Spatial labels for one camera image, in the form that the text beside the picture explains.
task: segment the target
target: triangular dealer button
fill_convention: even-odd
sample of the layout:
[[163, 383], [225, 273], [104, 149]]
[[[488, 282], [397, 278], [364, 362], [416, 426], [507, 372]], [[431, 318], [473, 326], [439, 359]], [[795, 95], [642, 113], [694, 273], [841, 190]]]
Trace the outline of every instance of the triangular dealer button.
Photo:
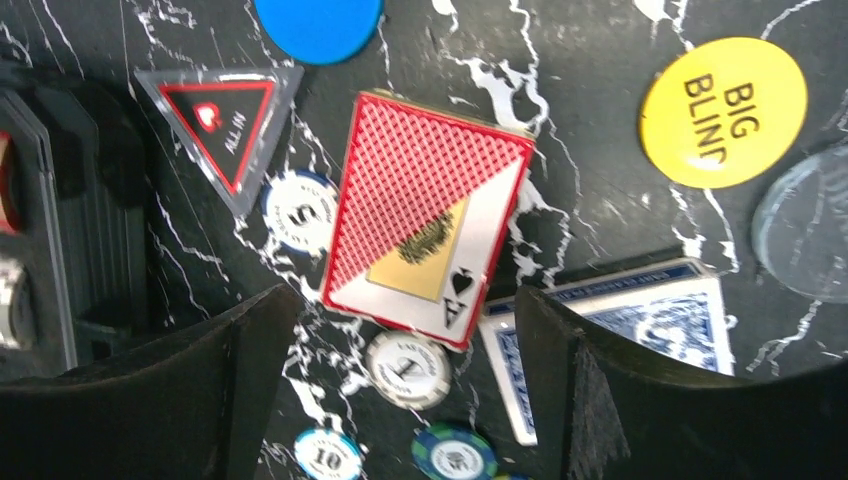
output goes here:
[[302, 75], [300, 67], [136, 73], [236, 216], [253, 208]]

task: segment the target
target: blue playing card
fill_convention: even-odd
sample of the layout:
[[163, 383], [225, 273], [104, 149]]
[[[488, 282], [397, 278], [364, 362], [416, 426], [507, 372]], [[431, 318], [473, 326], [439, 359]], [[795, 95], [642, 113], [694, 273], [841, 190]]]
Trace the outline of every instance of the blue playing card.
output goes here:
[[[640, 345], [706, 370], [733, 375], [718, 278], [695, 259], [608, 275], [547, 292], [590, 321]], [[513, 299], [484, 308], [480, 331], [516, 439], [535, 445]]]

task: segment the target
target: spade symbol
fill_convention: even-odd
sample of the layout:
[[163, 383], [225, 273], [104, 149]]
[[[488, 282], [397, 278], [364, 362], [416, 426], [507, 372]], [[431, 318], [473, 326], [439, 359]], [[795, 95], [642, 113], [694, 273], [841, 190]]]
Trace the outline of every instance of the spade symbol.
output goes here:
[[451, 284], [453, 284], [453, 291], [457, 296], [462, 295], [462, 292], [468, 290], [474, 283], [469, 273], [471, 272], [468, 269], [460, 267], [458, 272], [451, 275]]

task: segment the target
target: white poker chip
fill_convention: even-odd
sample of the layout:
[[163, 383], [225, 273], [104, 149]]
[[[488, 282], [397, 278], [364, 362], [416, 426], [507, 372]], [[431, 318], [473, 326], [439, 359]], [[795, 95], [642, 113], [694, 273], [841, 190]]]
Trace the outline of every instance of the white poker chip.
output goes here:
[[268, 185], [262, 216], [269, 234], [291, 250], [323, 255], [330, 245], [339, 190], [316, 173], [290, 170]]
[[365, 364], [380, 395], [401, 408], [425, 410], [450, 391], [447, 353], [436, 343], [406, 332], [377, 335], [368, 346]]
[[29, 279], [15, 259], [0, 258], [0, 347], [29, 349], [35, 343]]
[[301, 433], [294, 441], [297, 463], [315, 480], [355, 480], [362, 473], [362, 455], [346, 436], [326, 429]]

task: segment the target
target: playing card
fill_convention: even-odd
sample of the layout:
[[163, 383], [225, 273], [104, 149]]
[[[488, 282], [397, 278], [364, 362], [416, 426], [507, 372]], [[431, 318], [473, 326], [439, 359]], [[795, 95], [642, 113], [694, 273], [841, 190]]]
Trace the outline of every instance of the playing card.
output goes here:
[[[548, 294], [588, 320], [691, 365], [733, 375], [718, 277], [695, 259], [557, 287]], [[535, 430], [515, 334], [513, 299], [484, 306], [480, 332], [516, 439]]]
[[360, 94], [324, 303], [466, 349], [533, 145], [526, 134]]

